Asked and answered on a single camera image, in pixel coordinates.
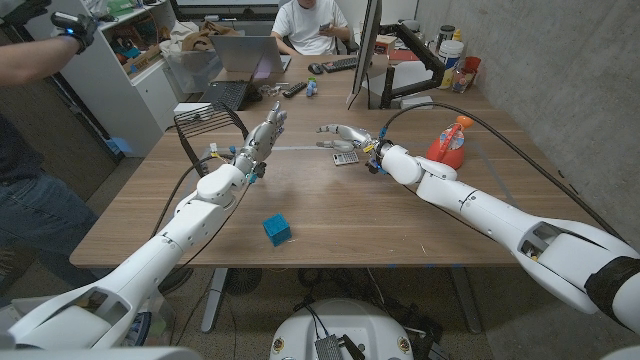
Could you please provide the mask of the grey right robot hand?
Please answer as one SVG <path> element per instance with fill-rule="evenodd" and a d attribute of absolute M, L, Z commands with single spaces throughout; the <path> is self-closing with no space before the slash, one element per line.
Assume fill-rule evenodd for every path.
<path fill-rule="evenodd" d="M 356 128 L 349 125 L 329 124 L 320 126 L 317 133 L 327 132 L 340 136 L 338 140 L 318 141 L 316 145 L 321 148 L 332 148 L 338 152 L 351 152 L 355 149 L 361 149 L 371 156 L 382 159 L 380 153 L 382 143 L 378 139 L 374 139 L 365 129 Z"/>

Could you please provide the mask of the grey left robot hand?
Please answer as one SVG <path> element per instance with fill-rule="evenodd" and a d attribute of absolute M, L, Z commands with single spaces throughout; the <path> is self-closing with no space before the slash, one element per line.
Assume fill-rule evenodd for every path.
<path fill-rule="evenodd" d="M 244 174 L 253 172 L 271 154 L 271 150 L 284 131 L 287 112 L 276 101 L 265 121 L 256 126 L 245 139 L 244 145 L 233 159 L 233 165 Z"/>

